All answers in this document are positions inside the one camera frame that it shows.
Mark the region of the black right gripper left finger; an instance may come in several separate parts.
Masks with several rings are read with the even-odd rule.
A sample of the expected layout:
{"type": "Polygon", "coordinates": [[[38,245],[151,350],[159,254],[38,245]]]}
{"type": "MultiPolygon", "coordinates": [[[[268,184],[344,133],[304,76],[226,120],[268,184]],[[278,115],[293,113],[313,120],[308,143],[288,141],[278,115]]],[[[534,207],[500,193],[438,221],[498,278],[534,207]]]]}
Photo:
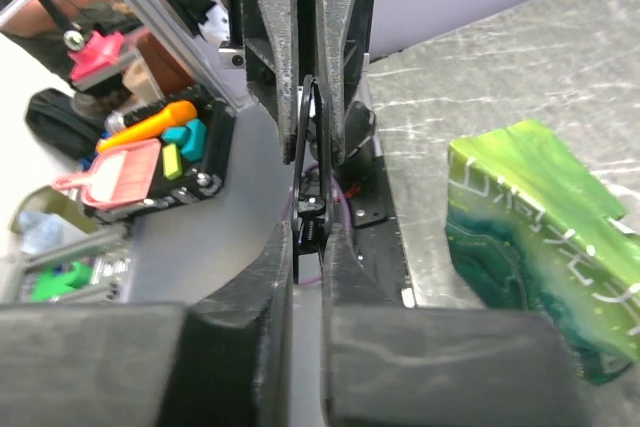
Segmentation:
{"type": "Polygon", "coordinates": [[[293,240],[193,305],[1,309],[5,426],[285,426],[293,240]]]}

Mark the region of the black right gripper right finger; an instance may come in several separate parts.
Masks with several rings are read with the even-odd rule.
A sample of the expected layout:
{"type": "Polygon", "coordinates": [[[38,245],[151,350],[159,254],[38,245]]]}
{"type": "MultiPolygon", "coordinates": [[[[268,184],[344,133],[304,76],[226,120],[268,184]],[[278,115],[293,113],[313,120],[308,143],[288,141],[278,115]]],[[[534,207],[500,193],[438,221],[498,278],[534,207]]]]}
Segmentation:
{"type": "Polygon", "coordinates": [[[584,426],[570,354],[544,317],[407,308],[360,267],[335,226],[323,266],[331,426],[584,426]]]}

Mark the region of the green cat litter bag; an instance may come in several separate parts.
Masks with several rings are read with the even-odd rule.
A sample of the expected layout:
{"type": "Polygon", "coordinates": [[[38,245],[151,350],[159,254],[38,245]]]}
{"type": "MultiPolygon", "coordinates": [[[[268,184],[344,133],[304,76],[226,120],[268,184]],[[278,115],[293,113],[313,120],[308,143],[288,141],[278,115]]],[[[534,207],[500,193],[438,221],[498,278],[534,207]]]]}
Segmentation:
{"type": "Polygon", "coordinates": [[[552,129],[525,120],[453,140],[451,262],[494,309],[547,316],[600,385],[639,361],[639,236],[626,208],[552,129]]]}

